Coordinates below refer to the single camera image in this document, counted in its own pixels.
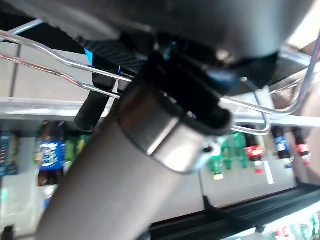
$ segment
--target beverage cooler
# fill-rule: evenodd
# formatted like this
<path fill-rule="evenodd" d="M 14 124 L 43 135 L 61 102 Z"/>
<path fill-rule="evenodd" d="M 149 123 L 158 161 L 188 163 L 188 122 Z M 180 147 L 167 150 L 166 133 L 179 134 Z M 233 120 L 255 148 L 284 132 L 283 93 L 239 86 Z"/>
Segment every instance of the beverage cooler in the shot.
<path fill-rule="evenodd" d="M 30 46 L 0 42 L 0 52 L 93 83 L 90 72 L 65 66 Z M 84 52 L 57 52 L 90 64 Z M 233 97 L 272 109 L 287 107 L 302 86 L 308 54 L 283 49 L 271 87 L 256 94 L 240 91 Z M 91 134 L 74 123 L 88 92 L 58 76 L 4 59 L 0 59 L 0 73 L 1 239 L 32 240 L 56 188 L 90 141 Z M 118 87 L 118 82 L 112 84 L 113 93 Z M 270 116 L 272 129 L 267 135 L 233 131 L 205 167 L 186 177 L 141 239 L 318 239 L 319 91 L 316 74 L 302 108 L 289 116 Z M 238 125 L 264 128 L 260 113 L 225 101 L 220 104 L 232 111 Z M 105 105 L 102 118 L 113 99 Z"/>

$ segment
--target blue bottle label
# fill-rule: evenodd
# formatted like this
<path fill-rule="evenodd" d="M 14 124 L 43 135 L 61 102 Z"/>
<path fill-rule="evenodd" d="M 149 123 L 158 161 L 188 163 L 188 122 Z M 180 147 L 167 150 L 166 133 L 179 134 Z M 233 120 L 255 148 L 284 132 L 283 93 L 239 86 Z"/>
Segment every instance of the blue bottle label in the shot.
<path fill-rule="evenodd" d="M 6 175 L 11 137 L 11 133 L 0 133 L 0 177 Z"/>
<path fill-rule="evenodd" d="M 278 152 L 288 151 L 288 144 L 283 136 L 278 136 L 275 138 L 275 145 Z"/>
<path fill-rule="evenodd" d="M 44 208 L 46 209 L 49 206 L 51 198 L 47 198 L 44 200 Z"/>
<path fill-rule="evenodd" d="M 59 170 L 64 168 L 65 151 L 62 141 L 47 141 L 40 143 L 40 170 Z"/>

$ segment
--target green soda bottle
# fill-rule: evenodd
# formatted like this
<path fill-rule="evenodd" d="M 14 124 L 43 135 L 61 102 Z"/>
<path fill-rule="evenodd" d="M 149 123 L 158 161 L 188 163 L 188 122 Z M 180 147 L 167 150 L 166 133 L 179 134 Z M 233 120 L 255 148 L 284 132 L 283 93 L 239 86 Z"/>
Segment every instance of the green soda bottle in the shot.
<path fill-rule="evenodd" d="M 65 162 L 73 162 L 76 158 L 78 138 L 75 136 L 68 136 L 65 143 Z"/>
<path fill-rule="evenodd" d="M 300 231 L 303 240 L 309 240 L 311 237 L 310 227 L 308 224 L 300 223 Z"/>
<path fill-rule="evenodd" d="M 238 157 L 238 160 L 240 161 L 241 166 L 244 169 L 247 169 L 251 165 L 251 162 L 245 150 L 247 146 L 246 138 L 241 132 L 237 132 L 237 131 L 233 132 L 232 136 L 234 140 L 235 154 Z"/>
<path fill-rule="evenodd" d="M 225 141 L 221 147 L 221 153 L 223 158 L 223 163 L 227 170 L 232 170 L 233 156 L 231 152 L 230 140 Z"/>
<path fill-rule="evenodd" d="M 313 229 L 312 229 L 312 239 L 320 239 L 319 237 L 319 226 L 320 226 L 320 223 L 319 223 L 319 217 L 318 217 L 318 214 L 312 214 L 312 218 L 311 218 L 311 222 L 312 222 L 312 226 L 313 226 Z"/>
<path fill-rule="evenodd" d="M 218 155 L 211 156 L 209 160 L 209 168 L 213 174 L 214 180 L 221 180 L 224 178 L 224 175 L 222 174 L 223 164 L 224 164 L 224 159 L 222 157 L 221 152 Z"/>
<path fill-rule="evenodd" d="M 82 152 L 82 150 L 84 149 L 89 139 L 90 139 L 90 136 L 87 136 L 87 135 L 81 135 L 79 137 L 79 140 L 76 146 L 76 155 Z"/>

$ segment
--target coca-cola bottle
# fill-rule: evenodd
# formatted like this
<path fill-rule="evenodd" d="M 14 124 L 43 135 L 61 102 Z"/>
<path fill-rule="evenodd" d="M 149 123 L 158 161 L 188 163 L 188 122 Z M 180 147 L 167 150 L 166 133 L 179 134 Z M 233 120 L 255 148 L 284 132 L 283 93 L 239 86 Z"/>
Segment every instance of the coca-cola bottle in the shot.
<path fill-rule="evenodd" d="M 264 150 L 260 146 L 255 135 L 244 134 L 246 142 L 246 154 L 248 155 L 250 161 L 254 164 L 255 172 L 257 174 L 262 174 L 264 172 L 262 162 L 264 156 Z"/>
<path fill-rule="evenodd" d="M 309 145 L 305 141 L 305 137 L 301 127 L 292 127 L 292 133 L 294 135 L 295 146 L 298 154 L 303 159 L 304 165 L 309 165 L 311 160 L 311 152 Z"/>

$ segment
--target red bottle cap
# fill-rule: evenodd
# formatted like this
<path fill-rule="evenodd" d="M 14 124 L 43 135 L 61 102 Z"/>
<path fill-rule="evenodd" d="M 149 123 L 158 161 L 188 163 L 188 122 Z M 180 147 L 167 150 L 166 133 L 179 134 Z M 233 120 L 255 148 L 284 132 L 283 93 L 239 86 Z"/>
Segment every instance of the red bottle cap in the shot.
<path fill-rule="evenodd" d="M 263 174 L 263 173 L 264 173 L 264 170 L 263 170 L 263 169 L 256 169 L 256 170 L 255 170 L 255 173 L 256 173 L 256 174 Z"/>

